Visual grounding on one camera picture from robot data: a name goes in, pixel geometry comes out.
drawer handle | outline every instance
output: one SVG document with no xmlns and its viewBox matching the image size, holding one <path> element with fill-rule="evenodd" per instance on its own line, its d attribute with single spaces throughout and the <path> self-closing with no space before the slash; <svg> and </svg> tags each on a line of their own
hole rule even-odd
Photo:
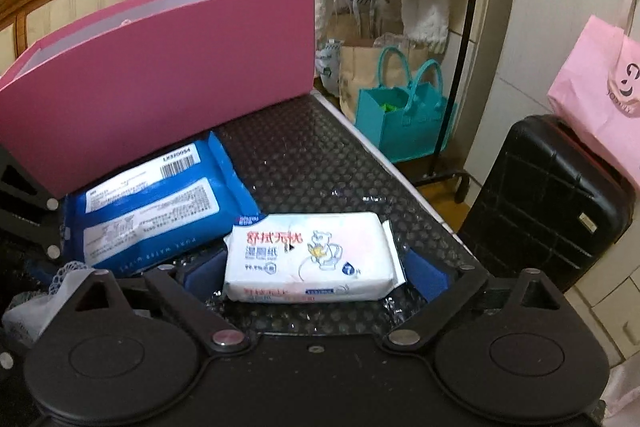
<svg viewBox="0 0 640 427">
<path fill-rule="evenodd" d="M 634 328 L 629 322 L 625 322 L 625 325 L 622 326 L 622 331 L 625 332 L 628 339 L 634 346 L 640 346 L 640 335 L 638 335 L 638 329 Z"/>
</svg>

pink box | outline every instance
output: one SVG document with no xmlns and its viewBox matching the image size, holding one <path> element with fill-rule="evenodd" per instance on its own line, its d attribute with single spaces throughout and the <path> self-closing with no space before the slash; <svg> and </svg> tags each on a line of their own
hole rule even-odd
<svg viewBox="0 0 640 427">
<path fill-rule="evenodd" d="M 0 143 L 59 198 L 308 93 L 314 54 L 314 0 L 126 0 L 35 42 L 0 78 Z"/>
</svg>

blue wet wipes package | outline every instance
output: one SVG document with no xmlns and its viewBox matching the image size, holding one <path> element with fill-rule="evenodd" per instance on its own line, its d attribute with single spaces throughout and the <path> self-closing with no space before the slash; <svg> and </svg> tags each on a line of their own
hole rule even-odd
<svg viewBox="0 0 640 427">
<path fill-rule="evenodd" d="M 259 212 L 213 134 L 69 197 L 65 255 L 128 277 Z"/>
</svg>

teal felt bag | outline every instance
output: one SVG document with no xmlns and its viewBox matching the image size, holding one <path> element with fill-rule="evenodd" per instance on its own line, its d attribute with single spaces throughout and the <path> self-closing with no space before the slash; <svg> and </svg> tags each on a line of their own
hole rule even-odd
<svg viewBox="0 0 640 427">
<path fill-rule="evenodd" d="M 386 54 L 402 60 L 406 87 L 385 87 L 382 79 Z M 420 83 L 429 69 L 435 69 L 435 84 Z M 356 111 L 356 127 L 392 162 L 413 160 L 433 153 L 447 107 L 442 95 L 442 71 L 436 60 L 427 60 L 412 77 L 409 62 L 394 46 L 382 50 L 378 61 L 378 87 L 361 89 Z M 449 128 L 442 145 L 447 145 L 458 105 L 453 108 Z"/>
</svg>

black suitcase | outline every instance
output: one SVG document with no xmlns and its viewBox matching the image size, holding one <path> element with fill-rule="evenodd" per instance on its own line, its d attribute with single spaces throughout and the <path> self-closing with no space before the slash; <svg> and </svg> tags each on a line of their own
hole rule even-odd
<svg viewBox="0 0 640 427">
<path fill-rule="evenodd" d="M 554 116 L 514 124 L 460 238 L 496 277 L 527 267 L 569 289 L 631 224 L 635 191 Z"/>
</svg>

